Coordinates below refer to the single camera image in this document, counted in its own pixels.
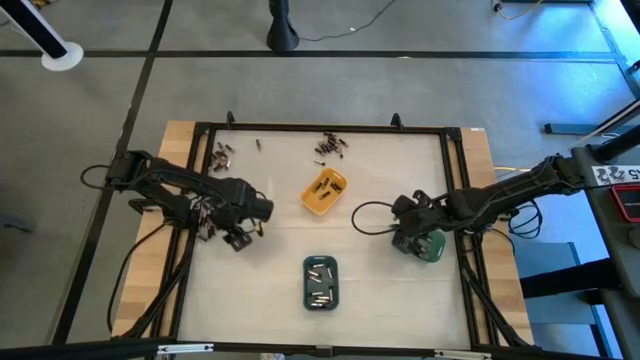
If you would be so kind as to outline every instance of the green object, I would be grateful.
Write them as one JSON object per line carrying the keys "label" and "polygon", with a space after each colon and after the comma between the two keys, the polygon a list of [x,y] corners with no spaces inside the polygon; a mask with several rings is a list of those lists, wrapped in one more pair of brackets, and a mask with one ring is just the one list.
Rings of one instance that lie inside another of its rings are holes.
{"label": "green object", "polygon": [[442,231],[432,231],[426,237],[415,239],[420,249],[419,258],[426,262],[437,262],[442,257],[446,239]]}

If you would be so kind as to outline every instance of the pile of screws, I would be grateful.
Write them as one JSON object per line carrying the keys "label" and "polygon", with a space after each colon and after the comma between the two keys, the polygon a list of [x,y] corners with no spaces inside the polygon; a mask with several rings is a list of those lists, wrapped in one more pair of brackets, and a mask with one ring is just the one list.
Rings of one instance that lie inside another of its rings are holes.
{"label": "pile of screws", "polygon": [[[335,134],[329,131],[325,131],[324,136],[326,136],[327,138],[324,141],[318,142],[318,147],[315,148],[316,153],[325,156],[326,154],[335,152],[336,154],[340,155],[340,159],[342,159],[344,157],[344,155],[342,154],[342,149],[348,148],[349,144],[347,144],[346,141],[337,138]],[[319,165],[324,166],[324,162],[322,161],[315,162]]]}
{"label": "pile of screws", "polygon": [[[329,184],[329,178],[325,178],[324,181],[319,182],[315,188],[313,188],[313,193],[317,193],[318,190],[322,189],[326,189],[327,188],[327,184]],[[342,186],[338,185],[336,182],[331,182],[331,188],[337,192],[338,194],[342,192]],[[331,194],[331,191],[326,191],[324,193],[322,193],[322,195],[320,195],[320,200],[326,198],[327,196],[329,196]]]}
{"label": "pile of screws", "polygon": [[218,172],[222,169],[229,170],[229,166],[231,166],[231,159],[229,158],[227,151],[231,154],[235,153],[236,151],[229,145],[222,145],[222,143],[219,141],[218,147],[220,148],[220,150],[216,150],[213,153],[213,157],[211,159],[211,166],[213,167],[213,171]]}
{"label": "pile of screws", "polygon": [[[330,280],[333,280],[331,268],[326,264],[315,264],[311,267],[311,269],[307,270],[307,273],[309,274],[309,280],[317,282],[319,284],[322,283],[322,279],[325,276]],[[310,304],[312,307],[327,307],[333,302],[333,286],[329,286],[329,291],[327,294],[325,294],[324,291],[315,291],[310,293],[309,296],[312,300]]]}

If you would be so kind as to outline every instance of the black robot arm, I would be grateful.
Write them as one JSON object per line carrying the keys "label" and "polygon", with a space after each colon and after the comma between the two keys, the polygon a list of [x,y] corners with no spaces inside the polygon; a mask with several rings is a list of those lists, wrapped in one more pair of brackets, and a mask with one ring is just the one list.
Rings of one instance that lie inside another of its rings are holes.
{"label": "black robot arm", "polygon": [[529,172],[482,189],[455,190],[433,199],[418,190],[416,201],[402,195],[391,212],[400,221],[396,231],[405,237],[434,230],[483,232],[500,214],[540,196],[573,194],[583,182],[573,159],[550,156]]}
{"label": "black robot arm", "polygon": [[268,221],[273,202],[257,196],[258,192],[242,179],[217,179],[173,165],[145,151],[127,151],[116,157],[107,173],[107,186],[118,191],[136,191],[144,199],[129,204],[142,213],[151,206],[162,209],[165,221],[181,228],[198,226],[200,212],[192,211],[192,200],[174,194],[163,185],[195,193],[216,228],[227,232],[227,241],[236,251],[251,243],[241,228],[245,219]]}

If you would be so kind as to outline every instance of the concrete floor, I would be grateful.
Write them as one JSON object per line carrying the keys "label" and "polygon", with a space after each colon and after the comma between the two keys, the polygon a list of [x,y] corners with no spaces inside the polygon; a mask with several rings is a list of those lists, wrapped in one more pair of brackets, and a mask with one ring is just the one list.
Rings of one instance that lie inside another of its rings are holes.
{"label": "concrete floor", "polygon": [[[314,38],[366,23],[385,3],[296,0],[291,18],[301,36]],[[43,15],[85,49],[147,50],[162,4],[60,0]],[[505,12],[526,7],[508,4]],[[595,9],[635,61],[640,40],[617,0],[597,1]],[[263,0],[174,1],[160,49],[266,50],[269,25]],[[0,28],[0,50],[32,48]],[[585,5],[542,5],[507,22],[491,12],[489,0],[399,0],[358,34],[302,42],[300,49],[609,51]],[[87,58],[55,74],[34,58],[0,57],[0,213],[37,226],[29,235],[0,229],[0,347],[48,341],[97,197],[78,175],[109,160],[142,63]],[[153,153],[167,121],[221,121],[228,110],[242,122],[355,124],[388,124],[398,112],[407,125],[485,127],[494,162],[523,166],[576,140],[541,134],[543,124],[597,124],[632,99],[611,61],[164,58],[154,63],[129,148]],[[127,200],[112,201],[71,341],[109,335],[109,292],[139,222]],[[574,241],[582,262],[607,256],[584,196],[549,197],[540,205],[545,227],[538,241]],[[582,220],[563,222],[567,209]]]}

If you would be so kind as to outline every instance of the white base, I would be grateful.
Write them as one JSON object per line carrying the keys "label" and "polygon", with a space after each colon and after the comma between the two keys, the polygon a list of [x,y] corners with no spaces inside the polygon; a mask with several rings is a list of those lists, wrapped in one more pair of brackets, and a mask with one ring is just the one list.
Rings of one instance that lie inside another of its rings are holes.
{"label": "white base", "polygon": [[67,42],[67,54],[59,59],[53,59],[47,54],[42,55],[42,66],[50,71],[66,71],[78,65],[84,56],[84,50],[76,43]]}

